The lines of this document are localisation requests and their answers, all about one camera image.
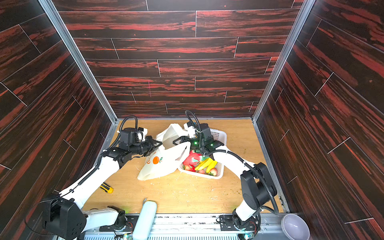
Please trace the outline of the red fake dragon fruit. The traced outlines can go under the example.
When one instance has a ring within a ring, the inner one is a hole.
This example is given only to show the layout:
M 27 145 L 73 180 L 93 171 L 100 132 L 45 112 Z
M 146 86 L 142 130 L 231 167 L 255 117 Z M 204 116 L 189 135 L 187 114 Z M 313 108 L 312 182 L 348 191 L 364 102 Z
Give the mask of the red fake dragon fruit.
M 201 154 L 191 151 L 190 155 L 184 160 L 183 164 L 184 166 L 188 165 L 195 167 L 201 161 L 201 157 Z

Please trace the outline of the white fruit-print plastic bag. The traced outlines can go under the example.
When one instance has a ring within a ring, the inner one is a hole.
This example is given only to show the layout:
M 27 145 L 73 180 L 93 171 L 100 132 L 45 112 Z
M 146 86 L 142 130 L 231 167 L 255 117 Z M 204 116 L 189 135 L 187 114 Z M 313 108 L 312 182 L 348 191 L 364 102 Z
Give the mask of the white fruit-print plastic bag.
M 158 134 L 156 140 L 163 144 L 146 157 L 146 163 L 138 175 L 138 180 L 146 181 L 173 173 L 190 155 L 189 141 L 173 144 L 174 140 L 184 136 L 187 137 L 188 132 L 178 124 L 170 124 L 166 130 Z

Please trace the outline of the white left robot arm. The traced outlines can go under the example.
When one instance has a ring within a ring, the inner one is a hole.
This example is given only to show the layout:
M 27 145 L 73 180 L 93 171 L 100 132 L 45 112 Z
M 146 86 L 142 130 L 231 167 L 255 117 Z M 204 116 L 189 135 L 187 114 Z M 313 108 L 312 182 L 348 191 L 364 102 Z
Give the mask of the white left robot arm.
M 100 155 L 100 161 L 58 196 L 50 195 L 43 200 L 42 227 L 65 240 L 74 240 L 83 232 L 109 226 L 115 231 L 126 228 L 125 211 L 108 206 L 104 209 L 83 211 L 90 196 L 110 176 L 120 170 L 134 156 L 148 156 L 162 142 L 147 136 L 144 140 L 116 140 Z

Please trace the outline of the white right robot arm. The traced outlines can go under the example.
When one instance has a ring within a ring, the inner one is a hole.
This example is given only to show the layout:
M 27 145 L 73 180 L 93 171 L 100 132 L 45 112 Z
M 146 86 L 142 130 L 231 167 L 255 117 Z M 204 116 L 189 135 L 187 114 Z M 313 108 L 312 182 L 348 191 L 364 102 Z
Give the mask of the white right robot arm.
M 254 164 L 230 151 L 224 143 L 214 139 L 207 124 L 200 124 L 192 129 L 195 131 L 192 138 L 182 136 L 174 140 L 173 144 L 190 142 L 192 149 L 218 161 L 241 181 L 243 201 L 232 213 L 232 224 L 236 229 L 245 230 L 252 219 L 260 223 L 262 210 L 279 214 L 275 200 L 277 188 L 265 164 Z

